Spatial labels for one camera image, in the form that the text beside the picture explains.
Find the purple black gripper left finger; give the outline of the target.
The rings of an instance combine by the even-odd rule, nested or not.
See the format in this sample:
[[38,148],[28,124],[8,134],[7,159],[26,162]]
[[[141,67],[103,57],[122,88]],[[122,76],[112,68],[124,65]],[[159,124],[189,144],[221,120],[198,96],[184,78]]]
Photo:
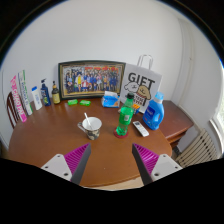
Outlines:
[[66,155],[56,154],[42,169],[79,185],[91,154],[91,144],[82,145]]

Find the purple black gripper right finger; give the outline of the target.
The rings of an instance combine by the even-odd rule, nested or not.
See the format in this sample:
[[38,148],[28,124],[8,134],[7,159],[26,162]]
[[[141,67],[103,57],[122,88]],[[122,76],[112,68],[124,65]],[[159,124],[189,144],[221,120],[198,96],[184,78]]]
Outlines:
[[158,155],[136,143],[132,144],[132,154],[144,185],[148,185],[182,169],[167,154]]

